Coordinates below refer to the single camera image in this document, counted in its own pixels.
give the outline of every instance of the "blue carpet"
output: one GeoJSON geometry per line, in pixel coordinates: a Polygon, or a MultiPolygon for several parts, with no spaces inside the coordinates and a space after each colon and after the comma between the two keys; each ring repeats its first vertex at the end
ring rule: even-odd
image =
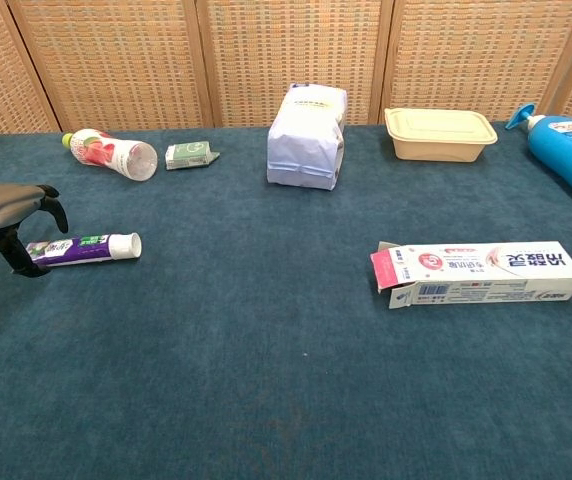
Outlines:
{"type": "MultiPolygon", "coordinates": [[[[572,191],[495,129],[449,164],[347,127],[333,192],[267,184],[263,128],[119,133],[222,152],[145,183],[0,136],[0,182],[144,247],[37,279],[0,256],[0,479],[572,479],[572,300],[391,311],[375,288],[380,240],[572,256],[572,191]]],[[[38,212],[20,237],[64,236],[38,212]]]]}

